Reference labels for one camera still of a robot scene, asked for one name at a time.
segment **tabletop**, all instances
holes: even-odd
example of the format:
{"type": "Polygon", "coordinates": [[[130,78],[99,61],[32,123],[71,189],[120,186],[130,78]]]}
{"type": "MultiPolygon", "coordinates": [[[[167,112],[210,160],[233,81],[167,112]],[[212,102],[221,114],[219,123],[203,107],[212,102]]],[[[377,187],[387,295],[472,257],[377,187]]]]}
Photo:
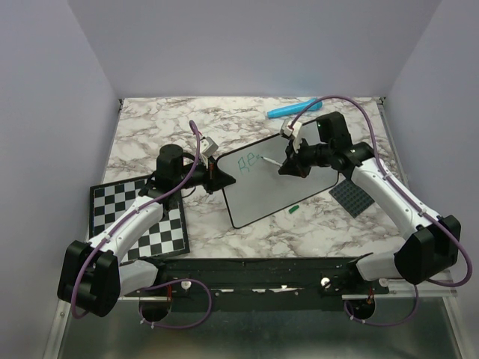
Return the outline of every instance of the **tabletop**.
{"type": "MultiPolygon", "coordinates": [[[[186,152],[194,153],[195,136],[189,128],[190,120],[219,145],[219,156],[278,133],[284,117],[270,120],[266,112],[307,99],[125,99],[104,182],[150,174],[155,170],[160,147],[166,144],[178,144],[186,152]]],[[[376,101],[356,100],[372,120],[382,159],[395,172],[394,155],[376,101]]],[[[319,111],[307,112],[301,121],[333,111],[345,116],[353,143],[370,143],[361,113],[343,100],[326,100],[319,111]]],[[[396,250],[403,244],[394,223],[377,204],[352,218],[328,191],[300,202],[293,214],[284,209],[241,229],[232,227],[221,191],[208,195],[198,187],[183,201],[191,251],[181,256],[184,258],[357,257],[396,250]]]]}

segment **gray wall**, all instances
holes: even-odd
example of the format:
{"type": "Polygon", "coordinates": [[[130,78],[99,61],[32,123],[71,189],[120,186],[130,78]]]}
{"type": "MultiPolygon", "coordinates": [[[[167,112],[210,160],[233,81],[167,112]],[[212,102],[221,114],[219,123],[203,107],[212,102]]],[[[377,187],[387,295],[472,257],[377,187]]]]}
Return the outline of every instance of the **gray wall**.
{"type": "MultiPolygon", "coordinates": [[[[461,241],[479,263],[479,1],[444,0],[388,95],[386,111],[409,184],[462,222],[461,241]]],[[[479,349],[479,271],[460,289],[479,349]]],[[[463,263],[455,268],[464,274],[463,263]]]]}
{"type": "Polygon", "coordinates": [[[64,0],[0,3],[0,358],[41,358],[118,100],[64,0]]]}
{"type": "Polygon", "coordinates": [[[385,95],[439,0],[69,0],[121,96],[385,95]]]}

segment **checkerboard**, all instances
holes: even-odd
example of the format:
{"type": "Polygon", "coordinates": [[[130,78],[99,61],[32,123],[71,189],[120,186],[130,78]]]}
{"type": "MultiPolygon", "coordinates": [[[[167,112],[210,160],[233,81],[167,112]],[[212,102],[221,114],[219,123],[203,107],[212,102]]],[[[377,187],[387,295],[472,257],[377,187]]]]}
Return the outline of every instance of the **checkerboard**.
{"type": "MultiPolygon", "coordinates": [[[[125,213],[143,188],[148,176],[90,188],[90,238],[103,232],[125,213]]],[[[189,253],[188,233],[181,196],[159,222],[130,248],[122,263],[139,257],[167,258],[189,253]]]]}

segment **cable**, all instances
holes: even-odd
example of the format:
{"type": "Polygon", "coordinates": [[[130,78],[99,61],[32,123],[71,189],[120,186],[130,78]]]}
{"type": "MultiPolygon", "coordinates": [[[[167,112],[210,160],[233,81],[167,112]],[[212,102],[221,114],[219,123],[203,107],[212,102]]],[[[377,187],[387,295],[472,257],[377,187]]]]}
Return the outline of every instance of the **cable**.
{"type": "Polygon", "coordinates": [[[395,327],[396,325],[401,325],[401,324],[404,324],[405,322],[408,322],[418,312],[419,291],[418,291],[417,286],[414,286],[414,292],[415,292],[414,307],[412,308],[411,313],[409,313],[409,315],[406,318],[401,319],[399,322],[395,322],[395,323],[371,323],[371,322],[366,322],[365,320],[362,320],[362,319],[358,319],[354,316],[354,309],[353,309],[353,306],[351,305],[350,301],[344,301],[344,311],[346,312],[346,314],[350,318],[350,320],[354,320],[357,323],[370,325],[372,327],[395,327]]]}
{"type": "MultiPolygon", "coordinates": [[[[141,211],[143,208],[151,205],[152,203],[155,202],[160,202],[164,198],[171,196],[173,193],[176,191],[179,191],[185,184],[188,182],[188,180],[192,177],[193,172],[195,172],[196,166],[198,165],[198,161],[200,159],[200,134],[198,131],[198,127],[196,126],[196,123],[194,121],[189,121],[189,127],[193,131],[193,133],[196,136],[196,155],[195,155],[195,160],[193,161],[193,165],[191,169],[189,170],[188,174],[185,176],[183,181],[181,181],[175,188],[172,190],[162,194],[161,196],[154,198],[152,200],[149,200],[148,202],[142,204],[141,206],[138,207],[138,211],[141,211]]],[[[71,313],[72,317],[75,319],[81,319],[83,318],[88,311],[83,312],[82,314],[78,314],[76,312],[76,296],[78,295],[80,283],[82,282],[83,274],[85,273],[88,265],[90,264],[91,260],[95,257],[95,255],[98,253],[98,251],[101,249],[102,246],[104,246],[105,243],[109,240],[109,238],[120,228],[126,221],[130,219],[133,215],[135,215],[137,211],[131,211],[128,213],[128,215],[125,215],[118,223],[116,223],[115,226],[109,228],[108,233],[106,234],[105,238],[102,239],[102,241],[98,244],[98,246],[95,247],[95,249],[92,250],[90,255],[87,257],[86,261],[83,263],[83,266],[80,268],[80,271],[78,273],[78,276],[76,277],[75,280],[75,285],[73,286],[73,291],[72,291],[72,298],[71,298],[71,313]]]]}
{"type": "Polygon", "coordinates": [[[195,193],[195,191],[196,191],[196,187],[194,187],[191,192],[189,192],[186,196],[183,196],[182,198],[187,198],[187,197],[191,196],[193,193],[195,193]]]}
{"type": "MultiPolygon", "coordinates": [[[[379,170],[381,171],[382,175],[385,176],[386,180],[392,185],[392,187],[401,195],[401,197],[407,202],[409,203],[411,206],[413,206],[417,211],[418,213],[422,213],[422,208],[405,192],[403,191],[403,189],[390,177],[390,176],[386,176],[387,172],[386,172],[386,169],[382,166],[382,163],[380,161],[380,158],[379,158],[379,151],[377,149],[377,142],[376,142],[376,136],[374,135],[374,129],[373,129],[373,124],[371,123],[371,120],[369,118],[369,116],[367,115],[366,111],[361,107],[361,105],[359,105],[354,99],[350,98],[350,97],[346,97],[346,96],[341,96],[341,95],[335,95],[335,96],[324,96],[324,97],[321,97],[319,99],[317,99],[316,101],[313,101],[312,103],[310,103],[309,105],[307,105],[301,112],[299,112],[296,117],[293,119],[293,121],[291,122],[290,124],[290,128],[293,127],[294,123],[312,106],[316,105],[317,103],[325,100],[325,99],[342,99],[342,100],[345,100],[347,102],[350,102],[352,103],[361,113],[362,115],[364,116],[364,119],[366,120],[366,123],[367,123],[367,127],[369,129],[369,133],[370,133],[370,137],[371,137],[371,142],[373,143],[373,151],[374,151],[374,158],[376,159],[376,163],[377,163],[377,166],[379,168],[379,170]]],[[[467,272],[466,272],[466,275],[464,276],[464,278],[462,280],[460,280],[459,282],[456,282],[456,283],[444,283],[444,282],[439,282],[437,280],[432,280],[432,279],[429,279],[427,281],[431,282],[431,283],[434,283],[434,284],[437,284],[439,286],[446,286],[446,287],[449,287],[449,288],[456,288],[458,286],[463,286],[464,284],[466,284],[467,282],[469,282],[469,280],[471,279],[472,277],[472,261],[471,261],[471,257],[467,254],[467,251],[466,249],[463,247],[463,245],[461,245],[459,243],[459,241],[453,236],[453,234],[446,228],[444,227],[442,224],[440,224],[435,218],[433,218],[431,215],[428,215],[427,213],[423,213],[422,214],[426,219],[428,219],[429,221],[431,221],[433,224],[435,224],[453,243],[454,245],[457,247],[457,249],[459,250],[459,252],[461,252],[461,254],[463,255],[464,257],[464,260],[466,261],[466,265],[467,265],[467,272]]]]}
{"type": "Polygon", "coordinates": [[[193,328],[193,327],[196,327],[196,326],[200,325],[202,322],[207,320],[208,316],[210,316],[210,314],[211,314],[211,308],[213,306],[213,298],[211,297],[210,290],[208,289],[206,284],[204,284],[203,282],[200,282],[199,280],[196,280],[196,279],[176,279],[176,280],[172,280],[170,282],[160,284],[158,286],[151,286],[149,288],[143,288],[143,290],[160,289],[160,288],[164,288],[165,286],[170,286],[172,284],[181,283],[181,282],[184,282],[184,281],[199,284],[200,286],[203,287],[204,291],[208,294],[208,309],[207,309],[207,312],[204,314],[204,316],[200,320],[198,320],[198,321],[196,321],[192,324],[188,324],[188,325],[168,325],[168,324],[161,324],[161,323],[157,323],[157,322],[149,322],[143,317],[143,308],[140,307],[139,308],[139,314],[140,314],[140,317],[141,317],[141,322],[140,323],[145,322],[145,323],[151,325],[151,328],[158,327],[158,328],[164,328],[164,329],[190,329],[190,328],[193,328]]]}

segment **purple cable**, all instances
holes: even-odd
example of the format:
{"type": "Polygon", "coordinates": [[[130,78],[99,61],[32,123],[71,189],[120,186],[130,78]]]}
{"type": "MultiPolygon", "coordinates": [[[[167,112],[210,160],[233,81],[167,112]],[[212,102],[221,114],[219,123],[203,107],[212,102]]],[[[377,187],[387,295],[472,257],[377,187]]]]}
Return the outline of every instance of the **purple cable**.
{"type": "Polygon", "coordinates": [[[365,320],[363,321],[361,319],[358,319],[358,318],[354,317],[353,306],[351,305],[351,303],[349,301],[344,301],[344,311],[346,312],[347,316],[351,320],[354,320],[357,323],[370,325],[372,327],[395,327],[396,325],[401,325],[401,324],[404,324],[405,322],[408,322],[418,312],[419,291],[418,291],[417,286],[414,286],[414,292],[415,292],[414,307],[412,308],[411,313],[409,313],[409,315],[406,318],[401,319],[399,322],[395,322],[395,323],[370,323],[370,322],[366,322],[365,320]]]}
{"type": "Polygon", "coordinates": [[[204,291],[208,294],[208,309],[207,309],[207,312],[204,314],[203,318],[201,318],[197,322],[194,322],[194,323],[188,324],[188,325],[168,325],[168,324],[161,324],[161,323],[156,323],[156,322],[149,322],[143,317],[143,308],[140,307],[139,313],[140,313],[141,321],[145,322],[149,325],[152,325],[154,327],[164,328],[164,329],[190,329],[190,328],[196,327],[197,325],[200,325],[202,322],[207,320],[208,316],[210,316],[210,314],[211,314],[211,307],[213,306],[213,299],[211,298],[210,290],[208,289],[206,284],[204,284],[203,282],[200,282],[199,280],[196,280],[196,279],[176,279],[176,280],[172,280],[171,282],[166,282],[166,283],[160,284],[158,286],[150,286],[149,288],[143,288],[143,290],[160,289],[160,288],[164,288],[166,286],[170,286],[170,285],[176,284],[176,283],[181,283],[181,282],[184,282],[184,281],[199,284],[200,286],[203,287],[204,291]]]}
{"type": "MultiPolygon", "coordinates": [[[[352,103],[364,116],[367,127],[369,129],[369,133],[371,136],[371,142],[373,143],[373,150],[374,150],[374,158],[376,159],[377,166],[379,170],[381,171],[382,175],[385,176],[387,174],[386,169],[382,166],[381,161],[379,160],[379,151],[377,149],[377,143],[376,143],[376,136],[374,135],[374,130],[373,130],[373,124],[371,123],[371,120],[369,116],[367,115],[366,111],[359,105],[354,99],[346,96],[324,96],[316,101],[313,101],[309,105],[307,105],[301,112],[299,112],[296,117],[293,119],[293,121],[290,124],[290,127],[293,127],[294,123],[312,106],[316,105],[318,102],[321,102],[325,99],[342,99],[347,102],[352,103]]],[[[401,197],[406,200],[407,203],[409,203],[411,206],[413,206],[418,212],[422,211],[422,208],[405,192],[403,189],[391,178],[391,177],[386,177],[386,180],[392,185],[392,187],[401,195],[401,197]]],[[[437,284],[438,286],[446,286],[449,288],[456,288],[458,286],[463,286],[472,277],[472,261],[471,257],[467,254],[466,249],[459,243],[459,241],[453,236],[453,234],[443,225],[441,225],[434,217],[431,215],[428,215],[427,213],[423,213],[423,216],[434,223],[453,243],[456,245],[457,249],[459,249],[459,252],[464,256],[464,260],[466,261],[467,265],[467,272],[466,275],[462,280],[456,283],[444,283],[444,282],[439,282],[437,280],[432,280],[429,279],[427,280],[430,283],[437,284]]]]}
{"type": "MultiPolygon", "coordinates": [[[[189,127],[192,129],[193,133],[196,136],[196,154],[195,154],[195,160],[193,161],[193,165],[191,169],[189,170],[188,174],[183,179],[183,181],[181,181],[180,184],[178,184],[175,188],[162,194],[161,196],[157,198],[149,200],[145,204],[141,205],[138,208],[138,211],[141,211],[146,206],[149,206],[155,202],[159,202],[162,199],[172,195],[176,191],[179,191],[185,185],[185,183],[188,182],[188,180],[192,177],[193,172],[195,172],[196,166],[198,165],[198,160],[200,159],[201,139],[200,139],[200,133],[198,131],[198,127],[196,126],[196,123],[194,121],[189,121],[189,127]]],[[[118,223],[116,223],[115,226],[109,229],[108,235],[112,236],[118,230],[118,228],[120,228],[126,221],[128,221],[136,213],[137,213],[136,211],[131,211],[128,215],[125,215],[125,217],[123,217],[118,223]]],[[[81,319],[88,314],[88,311],[85,311],[82,314],[78,314],[76,312],[76,296],[78,295],[80,283],[82,282],[83,275],[85,274],[85,271],[88,265],[90,264],[91,260],[95,257],[95,255],[98,253],[98,251],[101,249],[101,247],[104,246],[105,243],[107,243],[107,241],[108,241],[107,238],[102,239],[102,241],[98,244],[98,246],[96,246],[95,249],[92,250],[90,255],[87,257],[86,261],[83,263],[83,266],[80,268],[78,276],[76,277],[75,285],[73,286],[73,291],[72,291],[72,298],[71,298],[71,312],[72,312],[72,317],[75,319],[81,319]]]]}

